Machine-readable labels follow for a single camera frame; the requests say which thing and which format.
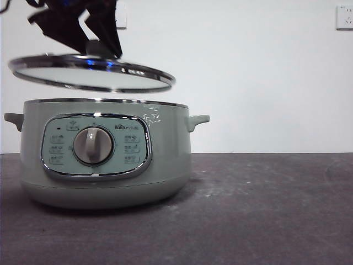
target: chrome panel trim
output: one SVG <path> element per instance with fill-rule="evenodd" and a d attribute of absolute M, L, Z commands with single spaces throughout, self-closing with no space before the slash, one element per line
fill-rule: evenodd
<path fill-rule="evenodd" d="M 27 100 L 24 104 L 32 103 L 50 103 L 50 102 L 112 102 L 112 103 L 132 103 L 132 104 L 151 104 L 151 105 L 165 105 L 173 107 L 181 107 L 188 109 L 187 105 L 169 103 L 169 102 L 159 102 L 150 100 L 137 100 L 137 99 L 109 99 L 109 98 L 48 98 L 48 99 L 32 99 Z"/>
<path fill-rule="evenodd" d="M 145 143 L 146 143 L 146 157 L 143 160 L 143 162 L 136 168 L 125 171 L 125 172 L 118 172 L 118 173 L 109 173 L 109 174 L 68 174 L 68 173 L 62 173 L 59 171 L 55 171 L 51 169 L 43 159 L 43 145 L 44 145 L 44 136 L 45 136 L 45 131 L 47 128 L 47 125 L 56 119 L 63 119 L 63 118 L 78 118 L 78 117 L 94 117 L 94 113 L 74 113 L 74 114 L 60 114 L 57 115 L 50 120 L 47 121 L 45 124 L 44 128 L 44 133 L 43 133 L 43 138 L 42 138 L 42 145 L 40 149 L 40 158 L 42 161 L 42 165 L 44 167 L 44 170 L 49 174 L 50 177 L 53 177 L 55 179 L 59 180 L 65 180 L 65 181 L 82 181 L 82 182 L 97 182 L 97 181 L 114 181 L 118 179 L 124 179 L 124 178 L 131 178 L 140 175 L 143 171 L 145 171 L 149 164 L 152 161 L 152 144 L 151 144 L 151 137 L 149 135 L 149 129 L 147 124 L 143 119 L 141 119 L 138 116 L 132 116 L 132 115 L 121 115 L 121 114 L 113 114 L 113 113 L 102 113 L 100 117 L 103 118 L 118 118 L 122 119 L 122 117 L 126 117 L 127 119 L 133 119 L 137 120 L 143 127 L 143 130 L 145 132 Z"/>

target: gray table surface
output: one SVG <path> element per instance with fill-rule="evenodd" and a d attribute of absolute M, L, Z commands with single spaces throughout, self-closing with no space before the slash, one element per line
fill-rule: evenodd
<path fill-rule="evenodd" d="M 1 155 L 1 264 L 353 264 L 353 154 L 193 154 L 175 196 L 118 210 L 34 203 Z"/>

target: silver knob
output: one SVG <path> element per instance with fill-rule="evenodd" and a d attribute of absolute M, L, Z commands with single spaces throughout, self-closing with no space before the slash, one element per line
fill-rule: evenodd
<path fill-rule="evenodd" d="M 113 149 L 108 132 L 101 128 L 89 127 L 80 131 L 74 141 L 73 150 L 78 159 L 87 164 L 101 163 Z"/>

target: cooker lid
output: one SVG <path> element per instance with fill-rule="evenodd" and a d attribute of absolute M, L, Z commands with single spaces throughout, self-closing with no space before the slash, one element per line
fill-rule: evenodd
<path fill-rule="evenodd" d="M 72 89 L 101 92 L 160 92 L 175 78 L 150 67 L 86 55 L 42 55 L 10 61 L 13 74 L 21 79 Z"/>

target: electrical socket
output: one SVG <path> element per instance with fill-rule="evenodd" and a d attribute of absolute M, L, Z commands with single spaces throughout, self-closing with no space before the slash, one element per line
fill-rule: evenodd
<path fill-rule="evenodd" d="M 337 6 L 337 29 L 353 29 L 353 6 Z"/>

